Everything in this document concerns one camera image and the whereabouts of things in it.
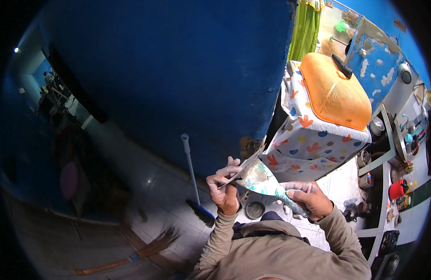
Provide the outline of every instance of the hand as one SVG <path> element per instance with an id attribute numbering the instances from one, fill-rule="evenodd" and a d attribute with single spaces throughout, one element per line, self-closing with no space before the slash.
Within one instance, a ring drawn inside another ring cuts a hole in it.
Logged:
<path id="1" fill-rule="evenodd" d="M 240 159 L 233 160 L 229 156 L 228 164 L 225 168 L 219 169 L 215 175 L 206 178 L 211 200 L 217 205 L 219 211 L 226 216 L 236 214 L 240 206 L 236 183 L 232 182 L 221 189 L 217 188 L 226 184 L 228 178 L 242 171 L 242 167 L 238 166 L 240 163 Z"/>
<path id="2" fill-rule="evenodd" d="M 280 183 L 287 190 L 287 196 L 294 201 L 303 202 L 311 211 L 309 219 L 316 222 L 326 217 L 334 208 L 332 202 L 320 190 L 317 182 L 286 182 Z"/>

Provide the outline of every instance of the red thermos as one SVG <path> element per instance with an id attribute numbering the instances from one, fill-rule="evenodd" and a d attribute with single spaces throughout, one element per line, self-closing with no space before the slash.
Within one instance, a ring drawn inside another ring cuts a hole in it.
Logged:
<path id="1" fill-rule="evenodd" d="M 408 190 L 408 186 L 407 186 L 407 181 L 405 179 L 401 179 L 397 182 L 392 183 L 388 190 L 388 195 L 390 197 L 390 200 L 398 199 L 402 197 L 405 194 L 406 190 Z"/>

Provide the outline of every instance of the sleeve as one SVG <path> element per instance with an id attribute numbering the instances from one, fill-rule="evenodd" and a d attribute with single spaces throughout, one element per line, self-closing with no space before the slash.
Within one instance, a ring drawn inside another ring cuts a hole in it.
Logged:
<path id="1" fill-rule="evenodd" d="M 332 212 L 318 224 L 325 231 L 331 251 L 338 257 L 334 263 L 341 266 L 342 271 L 348 273 L 350 279 L 369 279 L 371 270 L 362 254 L 362 246 L 335 204 Z"/>
<path id="2" fill-rule="evenodd" d="M 225 216 L 217 212 L 214 230 L 209 235 L 209 240 L 203 247 L 203 253 L 199 262 L 194 267 L 193 279 L 205 279 L 213 272 L 231 248 L 233 237 L 233 225 L 238 214 Z"/>

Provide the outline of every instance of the red container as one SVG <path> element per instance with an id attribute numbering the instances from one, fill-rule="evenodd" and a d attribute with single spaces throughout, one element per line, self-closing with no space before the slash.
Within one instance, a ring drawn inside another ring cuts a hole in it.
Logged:
<path id="1" fill-rule="evenodd" d="M 403 188 L 403 183 L 404 183 L 405 179 L 401 179 L 397 182 L 394 182 L 390 185 L 389 189 L 388 189 L 388 195 L 390 197 L 390 200 L 393 199 L 398 199 L 402 196 L 404 196 L 404 188 Z"/>

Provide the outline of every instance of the scraper handle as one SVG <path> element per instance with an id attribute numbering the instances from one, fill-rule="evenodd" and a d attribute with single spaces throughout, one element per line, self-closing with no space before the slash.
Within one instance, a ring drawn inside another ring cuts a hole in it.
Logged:
<path id="1" fill-rule="evenodd" d="M 280 200 L 282 200 L 285 204 L 287 204 L 290 209 L 293 211 L 294 214 L 298 214 L 303 216 L 304 218 L 308 218 L 310 215 L 310 211 L 308 210 L 308 208 L 306 206 L 301 207 L 299 204 L 297 204 L 295 201 L 293 201 L 292 199 L 290 199 L 287 195 L 286 195 L 286 190 L 284 188 L 277 188 L 275 195 L 277 198 L 279 198 Z"/>

